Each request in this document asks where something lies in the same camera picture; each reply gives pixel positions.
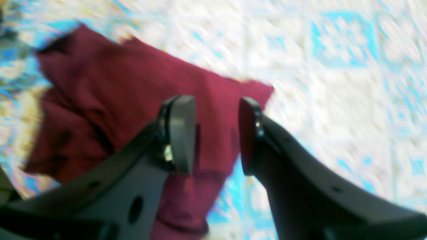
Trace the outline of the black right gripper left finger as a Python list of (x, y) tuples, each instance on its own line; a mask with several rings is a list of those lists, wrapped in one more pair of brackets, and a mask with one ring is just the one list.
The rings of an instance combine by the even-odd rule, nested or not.
[(195, 97), (157, 118), (109, 159), (61, 187), (1, 207), (2, 240), (148, 240), (166, 179), (191, 174)]

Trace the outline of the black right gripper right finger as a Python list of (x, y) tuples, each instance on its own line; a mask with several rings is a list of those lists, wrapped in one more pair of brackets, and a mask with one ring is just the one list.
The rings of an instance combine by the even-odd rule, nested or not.
[(244, 174), (265, 187), (280, 240), (423, 240), (426, 215), (379, 198), (317, 161), (263, 114), (239, 103)]

